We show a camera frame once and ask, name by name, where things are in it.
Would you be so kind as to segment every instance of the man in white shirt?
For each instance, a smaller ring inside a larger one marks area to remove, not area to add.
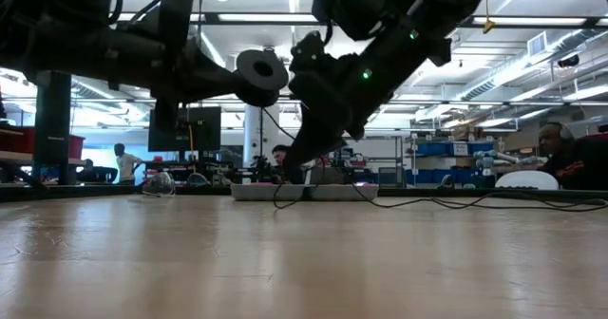
[[[120,171],[119,184],[135,185],[135,176],[133,172],[142,164],[142,160],[124,152],[124,144],[116,143],[114,145],[114,154],[116,154],[116,162]]]

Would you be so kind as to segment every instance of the black cable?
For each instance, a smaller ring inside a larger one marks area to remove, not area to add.
[[[161,0],[150,1],[149,4],[145,5],[145,7],[140,9],[140,11],[136,12],[133,15],[133,17],[131,17],[131,20],[129,20],[128,25],[129,26],[135,25],[142,16],[144,16],[146,13],[148,13],[151,9],[155,8],[160,2],[161,2]]]
[[[268,117],[270,118],[270,121],[272,121],[275,126],[278,128],[278,130],[280,130],[281,132],[283,132],[283,134],[287,135],[290,139],[295,140],[294,136],[291,135],[290,133],[287,132],[287,130],[283,129],[278,122],[275,120],[275,118],[268,112],[268,110],[266,108],[262,108],[262,111],[264,111],[266,113],[266,115],[268,115]],[[310,192],[316,190],[320,185],[321,185],[321,181],[325,178],[325,161],[323,158],[321,158],[321,162],[323,163],[323,170],[321,172],[321,180],[312,188],[312,190],[308,187],[304,187],[304,189],[302,190],[302,195],[300,195],[300,198],[298,198],[297,200],[293,200],[291,203],[288,203],[286,205],[278,205],[278,203],[276,202],[276,195],[278,195],[278,191],[280,191],[281,187],[283,187],[283,185],[285,183],[281,183],[278,185],[278,187],[275,190],[275,194],[273,195],[273,205],[275,205],[275,207],[278,210],[283,210],[285,208],[288,208],[292,205],[297,204],[300,201],[306,200],[306,196],[310,194]],[[315,168],[316,166],[313,165],[309,168],[307,168],[306,170],[304,170],[302,173],[304,174],[304,176],[306,176],[306,174],[313,170],[313,168]]]
[[[271,119],[271,121],[276,125],[276,127],[283,133],[285,133],[288,137],[292,138],[293,140],[295,140],[294,136],[292,136],[291,134],[289,134],[285,129],[283,129],[278,122],[275,120],[275,118],[273,118],[273,116],[265,109],[262,108],[262,110],[266,113],[266,115],[268,115],[268,117]],[[344,173],[344,171],[335,168],[337,171],[339,171],[340,173]],[[323,173],[325,174],[325,163],[323,163]],[[313,190],[318,187],[320,185],[320,182],[317,183]],[[276,203],[276,195],[278,194],[278,191],[280,190],[282,184],[279,185],[276,190],[275,190],[275,195],[273,198],[273,204],[275,205],[275,207],[278,210],[282,210],[285,208],[288,208],[292,205],[295,205],[297,202],[302,201],[302,199],[305,197],[304,193],[302,194],[302,196],[300,197],[300,199],[295,200],[287,205],[283,205],[283,206],[279,206]],[[361,196],[361,198],[363,198],[365,201],[367,201],[369,204],[379,207],[379,208],[383,208],[383,209],[393,209],[393,208],[397,208],[397,207],[402,207],[402,206],[407,206],[407,205],[412,205],[415,203],[419,203],[419,202],[432,202],[435,203],[439,206],[442,206],[444,208],[450,209],[450,210],[463,210],[469,207],[472,208],[480,208],[480,209],[489,209],[489,210],[551,210],[551,211],[560,211],[560,212],[569,212],[569,213],[584,213],[584,212],[591,212],[591,211],[597,211],[597,210],[603,210],[608,208],[608,201],[604,200],[604,199],[586,199],[584,201],[581,202],[577,202],[575,204],[568,204],[568,205],[559,205],[559,204],[553,204],[551,202],[548,202],[546,200],[543,200],[539,197],[536,197],[534,195],[530,195],[527,194],[525,192],[494,192],[494,193],[490,193],[487,194],[483,197],[479,197],[475,200],[473,200],[472,202],[469,203],[463,203],[463,202],[458,202],[458,201],[450,201],[450,200],[442,200],[436,197],[428,197],[428,198],[418,198],[418,199],[414,199],[414,200],[409,200],[409,201],[404,201],[401,203],[397,203],[397,204],[391,204],[391,205],[384,205],[384,204],[379,204],[377,202],[375,202],[373,199],[369,199],[367,198],[360,190],[359,187],[357,187],[354,182],[351,183],[352,188],[357,192],[357,194],[359,194],[359,196]],[[480,205],[479,203],[487,198],[492,198],[492,197],[521,197],[524,200],[533,200],[533,201],[538,201],[546,206],[491,206],[491,205]],[[574,209],[575,207],[581,206],[581,205],[589,205],[589,206],[593,206],[591,208],[584,208],[584,209]]]
[[[330,43],[330,40],[333,37],[333,25],[332,20],[327,22],[327,31],[325,32],[325,39],[323,40],[323,45],[326,46]]]
[[[116,0],[114,11],[112,11],[112,15],[107,19],[108,25],[114,25],[118,22],[118,19],[121,17],[121,13],[123,12],[123,4],[124,0]]]
[[[199,21],[197,23],[198,38],[197,43],[202,48],[202,0],[199,0]]]

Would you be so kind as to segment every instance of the robotic arm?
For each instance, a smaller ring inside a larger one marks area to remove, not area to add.
[[[293,49],[289,88],[302,101],[302,126],[284,165],[295,166],[342,144],[342,133],[364,135],[368,117],[426,59],[450,61],[446,36],[481,0],[313,0],[313,15],[329,24],[324,41],[309,33]],[[353,40],[372,39],[357,54],[324,51],[332,22]]]
[[[55,70],[106,80],[115,89],[149,88],[157,126],[175,125],[179,103],[219,95],[235,93],[254,106],[275,103],[288,82],[283,64],[272,52],[249,50],[237,57],[234,72],[216,65],[188,39],[193,1],[156,0],[158,7],[141,11],[141,22],[111,28],[123,0],[112,15],[111,0],[0,0],[0,66],[35,83],[41,72]],[[437,66],[450,61],[446,36],[480,2],[313,0],[328,37],[311,32],[292,49],[289,88],[302,103],[302,126],[284,167],[340,146],[344,131],[362,138],[367,118],[426,59]],[[324,50],[333,24],[355,41],[373,40],[361,54],[333,58]]]
[[[176,123],[179,103],[220,95],[275,103],[288,82],[284,65],[273,52],[256,50],[237,57],[235,72],[216,65],[188,38],[193,1],[155,0],[140,12],[141,22],[112,28],[123,0],[112,15],[111,0],[0,0],[0,66],[37,84],[41,72],[55,70],[105,80],[113,89],[149,88],[157,126]]]

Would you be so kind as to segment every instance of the person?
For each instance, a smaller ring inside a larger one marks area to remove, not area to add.
[[[278,144],[273,148],[273,158],[275,159],[277,166],[282,166],[283,161],[285,160],[285,155],[287,155],[287,151],[289,150],[289,146],[284,144]]]
[[[576,140],[563,124],[549,122],[539,133],[539,145],[550,156],[539,170],[555,177],[564,189],[608,190],[608,138]]]
[[[291,183],[294,185],[300,185],[304,183],[304,173],[299,167],[285,169],[283,168],[283,161],[290,147],[284,144],[279,144],[273,148],[273,158],[275,159],[275,173],[278,175],[277,182]]]
[[[85,169],[76,175],[80,182],[114,182],[118,171],[116,168],[97,167],[93,165],[92,159],[85,160]]]
[[[120,170],[119,184],[135,185],[135,176],[133,172],[140,167],[142,160],[124,152],[124,144],[116,143],[114,145],[114,154],[116,154],[116,162]]]

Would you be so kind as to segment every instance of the gray tray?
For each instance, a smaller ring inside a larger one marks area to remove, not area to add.
[[[304,188],[313,188],[311,197],[317,201],[366,201],[378,196],[378,186],[359,186],[357,189],[352,185],[283,185],[276,193],[278,185],[239,185],[230,186],[232,197],[238,201],[270,201],[270,200],[299,200]]]

